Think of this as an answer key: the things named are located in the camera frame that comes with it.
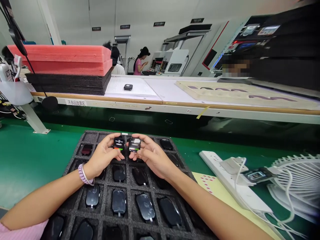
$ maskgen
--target black sign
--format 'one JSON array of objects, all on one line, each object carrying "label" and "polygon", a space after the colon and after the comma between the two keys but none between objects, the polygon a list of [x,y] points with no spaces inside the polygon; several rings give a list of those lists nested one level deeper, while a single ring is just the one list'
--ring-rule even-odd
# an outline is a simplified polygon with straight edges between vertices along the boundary
[{"label": "black sign", "polygon": [[120,29],[130,29],[130,24],[129,25],[120,25]]},{"label": "black sign", "polygon": [[154,26],[154,27],[162,27],[162,26],[164,26],[165,23],[166,23],[166,22],[155,22],[155,23],[153,24],[153,26]]},{"label": "black sign", "polygon": [[92,30],[93,31],[101,31],[101,27],[93,27]]},{"label": "black sign", "polygon": [[204,18],[193,18],[191,20],[191,23],[202,23]]}]

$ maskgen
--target red foam sheet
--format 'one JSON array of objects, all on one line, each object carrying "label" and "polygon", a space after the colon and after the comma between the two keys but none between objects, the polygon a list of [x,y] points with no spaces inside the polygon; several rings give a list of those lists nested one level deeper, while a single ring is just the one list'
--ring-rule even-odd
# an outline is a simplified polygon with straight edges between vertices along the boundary
[{"label": "red foam sheet", "polygon": [[[103,46],[24,45],[35,73],[104,76],[112,67],[111,51]],[[22,64],[30,65],[15,45],[9,45],[13,55],[22,57]]]},{"label": "red foam sheet", "polygon": [[[35,73],[104,76],[112,67],[112,59],[104,63],[30,61]],[[28,62],[23,62],[31,71]]]}]

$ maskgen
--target green workbench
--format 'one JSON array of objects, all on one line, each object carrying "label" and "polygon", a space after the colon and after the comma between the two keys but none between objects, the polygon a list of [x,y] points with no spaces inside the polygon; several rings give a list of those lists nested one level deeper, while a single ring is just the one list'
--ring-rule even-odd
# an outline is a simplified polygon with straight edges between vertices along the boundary
[{"label": "green workbench", "polygon": [[[109,131],[45,123],[51,131],[43,135],[34,134],[32,128],[23,121],[4,119],[2,124],[0,129],[0,207],[7,209],[36,188],[62,176],[85,130]],[[249,169],[269,167],[278,158],[300,154],[294,151],[183,138],[172,138],[172,140],[191,171],[207,175],[214,174],[200,158],[199,152],[202,150],[214,151],[222,159],[246,157],[246,166]],[[252,189],[271,207],[277,218],[285,219],[289,216],[289,212],[271,197],[265,184]],[[307,234],[310,223],[296,216],[289,226]]]}]

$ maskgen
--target white shirt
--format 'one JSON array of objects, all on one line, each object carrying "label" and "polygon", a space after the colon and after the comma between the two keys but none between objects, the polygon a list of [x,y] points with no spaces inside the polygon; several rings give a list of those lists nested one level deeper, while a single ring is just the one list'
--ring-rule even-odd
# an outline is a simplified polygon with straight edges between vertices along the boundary
[{"label": "white shirt", "polygon": [[124,67],[122,67],[120,64],[117,64],[114,66],[114,69],[111,72],[112,75],[126,75],[126,72],[124,71]]}]

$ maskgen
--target hand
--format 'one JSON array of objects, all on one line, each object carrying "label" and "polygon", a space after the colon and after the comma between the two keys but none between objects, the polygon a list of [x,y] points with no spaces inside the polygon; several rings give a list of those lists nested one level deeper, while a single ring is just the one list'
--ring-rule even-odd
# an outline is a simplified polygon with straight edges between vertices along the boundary
[{"label": "hand", "polygon": [[138,137],[143,141],[141,141],[141,149],[136,153],[131,152],[129,158],[134,161],[137,158],[142,159],[158,177],[165,180],[168,180],[174,171],[179,170],[151,138],[138,133],[133,134],[132,137]]},{"label": "hand", "polygon": [[119,149],[110,148],[113,139],[120,135],[121,133],[109,134],[98,144],[90,160],[83,166],[87,179],[98,177],[112,159],[116,158],[118,161],[125,159]]}]

